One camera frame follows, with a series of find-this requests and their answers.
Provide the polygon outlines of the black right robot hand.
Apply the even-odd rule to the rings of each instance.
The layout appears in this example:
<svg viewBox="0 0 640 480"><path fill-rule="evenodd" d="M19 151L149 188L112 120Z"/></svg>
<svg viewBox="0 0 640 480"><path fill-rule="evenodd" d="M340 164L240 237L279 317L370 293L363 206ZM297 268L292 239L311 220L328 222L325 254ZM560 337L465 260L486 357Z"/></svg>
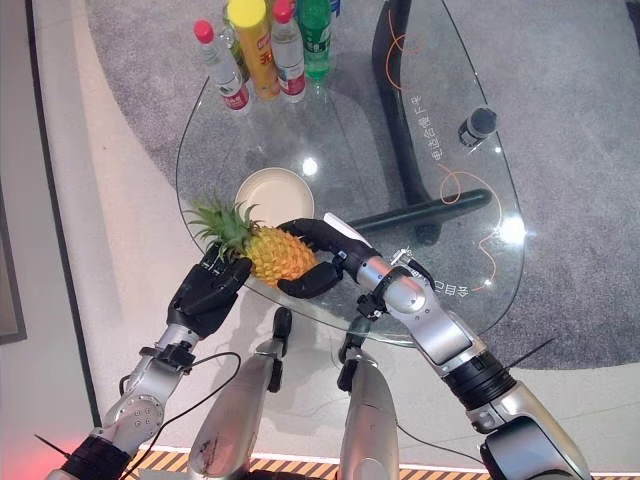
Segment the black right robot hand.
<svg viewBox="0 0 640 480"><path fill-rule="evenodd" d="M277 282L282 292L295 298L311 299L329 291L343 279L344 272L356 281L360 267L380 256L363 241L347 237L323 220L298 218L280 224L278 229L297 237L313 252L334 255L331 262L319 263L296 279Z"/></svg>

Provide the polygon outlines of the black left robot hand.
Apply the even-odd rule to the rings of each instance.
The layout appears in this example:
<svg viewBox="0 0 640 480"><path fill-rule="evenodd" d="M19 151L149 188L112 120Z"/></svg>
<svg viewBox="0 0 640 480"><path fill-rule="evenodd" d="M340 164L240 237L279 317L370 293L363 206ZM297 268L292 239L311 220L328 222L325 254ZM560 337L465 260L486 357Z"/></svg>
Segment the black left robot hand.
<svg viewBox="0 0 640 480"><path fill-rule="evenodd" d="M229 259L214 243L182 281L168 306L167 324L180 325L200 339L215 333L223 324L248 279L252 262Z"/></svg>

